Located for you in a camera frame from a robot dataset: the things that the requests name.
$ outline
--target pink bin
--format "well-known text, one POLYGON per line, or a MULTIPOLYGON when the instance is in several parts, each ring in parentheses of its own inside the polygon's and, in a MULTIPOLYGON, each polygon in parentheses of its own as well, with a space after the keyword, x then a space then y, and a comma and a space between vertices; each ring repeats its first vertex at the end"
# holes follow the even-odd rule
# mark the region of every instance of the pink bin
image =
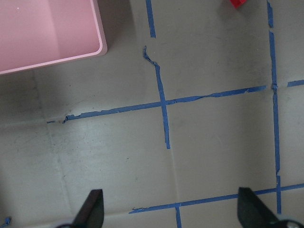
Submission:
POLYGON ((0 75, 106 52, 97 0, 1 0, 0 75))

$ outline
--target red block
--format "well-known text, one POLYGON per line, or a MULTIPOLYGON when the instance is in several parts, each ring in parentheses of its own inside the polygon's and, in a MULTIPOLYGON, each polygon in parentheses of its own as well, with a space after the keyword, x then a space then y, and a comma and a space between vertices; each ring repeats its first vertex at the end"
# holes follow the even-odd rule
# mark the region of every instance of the red block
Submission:
POLYGON ((241 5, 243 5, 247 0, 230 0, 232 5, 237 8, 241 5))

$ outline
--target floor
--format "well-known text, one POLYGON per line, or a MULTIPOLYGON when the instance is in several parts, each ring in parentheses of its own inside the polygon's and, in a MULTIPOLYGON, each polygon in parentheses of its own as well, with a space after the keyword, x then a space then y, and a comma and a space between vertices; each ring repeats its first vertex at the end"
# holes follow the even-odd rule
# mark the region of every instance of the floor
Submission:
POLYGON ((0 77, 0 218, 51 228, 102 188, 105 228, 241 227, 244 186, 304 221, 304 2, 99 7, 105 56, 0 77))

